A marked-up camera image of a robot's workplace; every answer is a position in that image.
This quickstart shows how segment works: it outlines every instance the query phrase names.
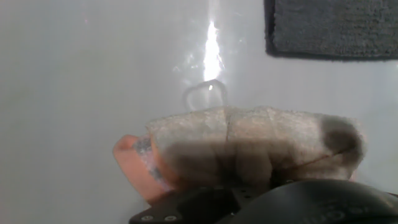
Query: towel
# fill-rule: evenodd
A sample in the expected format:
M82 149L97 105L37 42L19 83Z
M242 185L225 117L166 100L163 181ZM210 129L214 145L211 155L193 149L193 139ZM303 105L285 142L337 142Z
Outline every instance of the towel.
M271 55L398 58L396 0L265 0Z
M348 180L366 152L353 118L270 106L222 106L146 126L119 140L114 156L149 203L192 187L244 183L263 193L271 180Z

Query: white surface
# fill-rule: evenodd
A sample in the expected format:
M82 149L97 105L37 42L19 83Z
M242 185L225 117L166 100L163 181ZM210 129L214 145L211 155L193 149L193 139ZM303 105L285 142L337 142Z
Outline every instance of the white surface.
M263 11L261 0L0 1L0 223L127 223L144 203L113 144L152 118L222 104L361 119L359 179L398 192L397 64L268 57Z

